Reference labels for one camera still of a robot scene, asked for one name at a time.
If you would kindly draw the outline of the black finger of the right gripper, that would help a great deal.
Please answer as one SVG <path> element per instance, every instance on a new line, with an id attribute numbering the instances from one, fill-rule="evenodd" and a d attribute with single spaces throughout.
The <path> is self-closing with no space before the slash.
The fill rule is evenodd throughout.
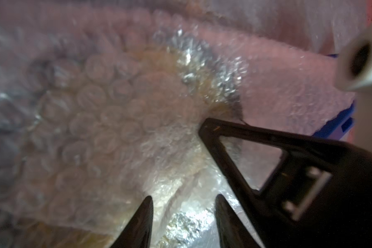
<path id="1" fill-rule="evenodd" d="M 372 248 L 372 153 L 354 145 L 208 118 L 198 135 L 267 248 Z M 282 151 L 252 189 L 221 143 Z"/>

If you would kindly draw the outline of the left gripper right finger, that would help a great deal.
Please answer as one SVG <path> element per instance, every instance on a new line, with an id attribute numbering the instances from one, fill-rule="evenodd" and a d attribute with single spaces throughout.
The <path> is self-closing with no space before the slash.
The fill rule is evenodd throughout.
<path id="1" fill-rule="evenodd" d="M 259 248 L 222 194 L 215 200 L 215 218 L 221 248 Z"/>

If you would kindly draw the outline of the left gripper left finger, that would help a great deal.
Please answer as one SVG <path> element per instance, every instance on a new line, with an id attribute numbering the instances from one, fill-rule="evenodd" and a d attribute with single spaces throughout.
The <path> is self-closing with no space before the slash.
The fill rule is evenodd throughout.
<path id="1" fill-rule="evenodd" d="M 149 248 L 153 219 L 153 198 L 147 196 L 110 248 Z"/>

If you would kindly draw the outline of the clear bubble wrap sheet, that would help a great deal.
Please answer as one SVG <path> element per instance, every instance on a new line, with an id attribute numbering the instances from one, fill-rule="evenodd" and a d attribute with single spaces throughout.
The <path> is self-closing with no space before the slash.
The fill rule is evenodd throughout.
<path id="1" fill-rule="evenodd" d="M 143 199 L 153 248 L 217 248 L 239 201 L 208 117 L 312 135 L 352 105 L 333 58 L 139 1 L 0 1 L 0 248 L 108 248 Z"/>

